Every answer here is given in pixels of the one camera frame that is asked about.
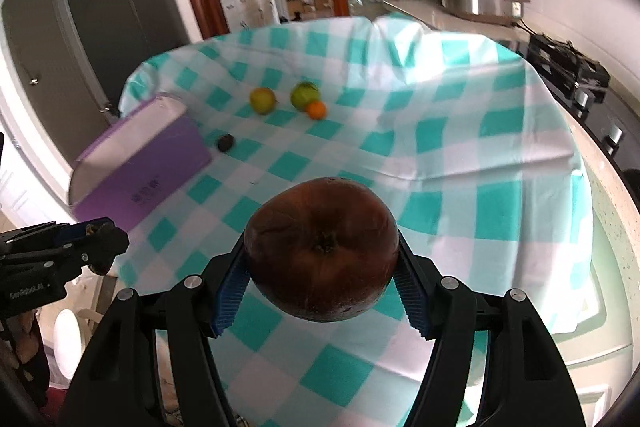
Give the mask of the person's left hand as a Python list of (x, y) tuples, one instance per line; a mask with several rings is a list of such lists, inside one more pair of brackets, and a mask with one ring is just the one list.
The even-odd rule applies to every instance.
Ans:
[(36, 310), (1, 320), (1, 360), (14, 370), (35, 405), (44, 407), (47, 404), (50, 369)]

